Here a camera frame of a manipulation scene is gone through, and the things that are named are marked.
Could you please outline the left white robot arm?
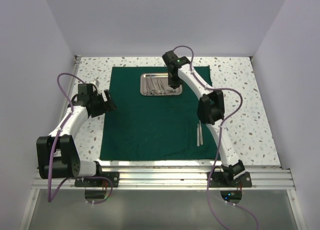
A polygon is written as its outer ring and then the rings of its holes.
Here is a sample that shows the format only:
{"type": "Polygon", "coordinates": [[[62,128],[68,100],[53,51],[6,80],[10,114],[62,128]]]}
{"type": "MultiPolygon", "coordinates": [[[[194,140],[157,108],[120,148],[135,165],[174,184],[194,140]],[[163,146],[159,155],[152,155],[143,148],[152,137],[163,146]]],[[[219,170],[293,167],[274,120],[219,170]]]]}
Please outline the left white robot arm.
{"type": "Polygon", "coordinates": [[[89,119],[115,110],[108,89],[94,83],[78,84],[77,94],[69,101],[67,112],[58,126],[36,141],[39,175],[48,178],[86,177],[92,186],[99,186],[104,174],[96,161],[80,160],[75,138],[89,119]]]}

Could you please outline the steel forceps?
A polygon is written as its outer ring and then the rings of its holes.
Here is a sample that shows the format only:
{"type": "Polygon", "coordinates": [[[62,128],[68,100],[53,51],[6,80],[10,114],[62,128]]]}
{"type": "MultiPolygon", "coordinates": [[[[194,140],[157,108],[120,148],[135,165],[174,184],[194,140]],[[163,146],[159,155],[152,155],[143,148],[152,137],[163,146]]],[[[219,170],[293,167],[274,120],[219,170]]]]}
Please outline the steel forceps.
{"type": "Polygon", "coordinates": [[[166,93],[166,90],[165,90],[164,84],[162,83],[161,78],[157,78],[156,81],[157,81],[157,85],[160,90],[160,93],[162,95],[166,95],[167,93],[166,93]]]}

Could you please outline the green surgical cloth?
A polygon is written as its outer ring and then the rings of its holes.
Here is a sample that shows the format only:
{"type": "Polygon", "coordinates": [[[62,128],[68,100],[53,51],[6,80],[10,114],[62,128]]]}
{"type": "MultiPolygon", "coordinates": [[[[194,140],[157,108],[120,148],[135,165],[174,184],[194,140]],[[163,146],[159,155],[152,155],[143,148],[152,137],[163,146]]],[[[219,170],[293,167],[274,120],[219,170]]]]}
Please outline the green surgical cloth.
{"type": "Polygon", "coordinates": [[[109,94],[116,109],[104,118],[100,159],[104,161],[158,161],[214,159],[217,146],[206,126],[203,144],[197,144],[198,99],[190,87],[176,96],[144,96],[144,73],[165,67],[114,67],[109,94]]]}

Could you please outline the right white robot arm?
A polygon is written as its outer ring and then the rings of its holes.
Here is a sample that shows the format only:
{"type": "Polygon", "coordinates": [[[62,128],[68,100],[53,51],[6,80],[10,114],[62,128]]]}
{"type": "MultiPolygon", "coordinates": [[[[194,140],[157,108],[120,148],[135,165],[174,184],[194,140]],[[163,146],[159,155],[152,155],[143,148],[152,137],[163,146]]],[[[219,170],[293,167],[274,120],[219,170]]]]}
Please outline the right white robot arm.
{"type": "Polygon", "coordinates": [[[213,88],[199,75],[187,57],[178,57],[174,51],[166,52],[162,59],[168,71],[168,85],[176,89],[186,83],[198,98],[197,116],[217,141],[222,179],[228,186],[236,185],[246,170],[228,134],[223,132],[223,124],[227,119],[223,91],[233,89],[213,88]]]}

